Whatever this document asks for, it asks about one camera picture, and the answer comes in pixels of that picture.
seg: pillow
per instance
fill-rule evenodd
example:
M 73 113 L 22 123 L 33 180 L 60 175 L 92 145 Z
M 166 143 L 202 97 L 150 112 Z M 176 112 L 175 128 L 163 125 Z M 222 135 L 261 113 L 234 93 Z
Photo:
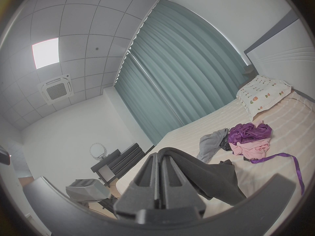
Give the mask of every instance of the pillow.
M 259 112 L 270 109 L 291 92 L 291 87 L 281 80 L 270 80 L 257 75 L 250 83 L 238 90 L 238 98 L 250 116 L 250 120 Z

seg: gray garment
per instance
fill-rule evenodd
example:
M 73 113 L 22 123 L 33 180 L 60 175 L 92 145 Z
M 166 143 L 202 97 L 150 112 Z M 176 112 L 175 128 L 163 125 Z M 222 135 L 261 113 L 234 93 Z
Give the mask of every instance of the gray garment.
M 228 132 L 229 129 L 224 128 L 215 131 L 212 134 L 201 137 L 199 142 L 199 154 L 197 155 L 197 158 L 202 162 L 207 163 L 207 161 L 218 152 L 220 149 L 220 143 L 228 134 Z

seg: black garment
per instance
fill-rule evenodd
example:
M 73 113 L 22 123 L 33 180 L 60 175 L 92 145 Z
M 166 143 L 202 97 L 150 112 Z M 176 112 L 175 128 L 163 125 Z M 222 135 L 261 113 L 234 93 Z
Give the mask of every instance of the black garment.
M 198 194 L 206 199 L 217 198 L 232 206 L 246 199 L 238 187 L 235 167 L 230 160 L 206 164 L 179 149 L 165 147 L 158 152 L 159 163 L 165 155 L 173 158 Z
M 229 136 L 229 134 L 227 134 L 227 135 L 223 138 L 222 142 L 220 143 L 220 147 L 221 147 L 222 149 L 224 149 L 225 151 L 232 151 L 231 146 L 230 146 L 230 144 L 229 144 L 228 141 L 227 141 L 228 136 Z

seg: striped bed sheet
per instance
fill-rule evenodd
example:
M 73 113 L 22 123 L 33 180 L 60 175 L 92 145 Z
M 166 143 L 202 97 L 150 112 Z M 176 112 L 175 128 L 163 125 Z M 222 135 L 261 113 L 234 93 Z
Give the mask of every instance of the striped bed sheet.
M 270 149 L 266 157 L 285 152 L 294 155 L 300 165 L 305 190 L 309 185 L 315 170 L 315 104 L 291 92 L 271 109 L 259 113 L 254 120 L 263 119 L 272 129 Z M 169 132 L 149 153 L 158 152 L 164 147 L 178 148 L 193 156 L 199 152 L 199 140 L 203 135 L 211 134 L 222 128 L 232 128 L 238 123 L 250 122 L 249 116 L 238 99 L 211 114 Z M 123 194 L 131 180 L 135 177 L 145 160 L 145 156 L 126 175 L 116 183 L 117 190 Z M 230 159 L 235 165 L 238 186 L 249 197 L 262 187 L 275 173 L 279 173 L 296 182 L 296 189 L 288 205 L 274 225 L 265 235 L 270 235 L 294 209 L 301 198 L 301 187 L 291 157 L 277 156 L 269 161 L 251 164 L 244 161 L 240 155 L 233 155 L 231 151 L 220 149 L 208 162 L 218 164 Z M 218 200 L 206 200 L 207 208 L 204 217 L 221 213 L 230 205 Z

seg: ceiling air conditioner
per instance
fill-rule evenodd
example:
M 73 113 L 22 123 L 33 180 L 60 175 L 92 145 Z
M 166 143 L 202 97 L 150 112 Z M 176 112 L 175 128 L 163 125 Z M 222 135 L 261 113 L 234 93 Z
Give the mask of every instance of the ceiling air conditioner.
M 63 100 L 74 94 L 70 74 L 64 74 L 37 85 L 48 105 Z

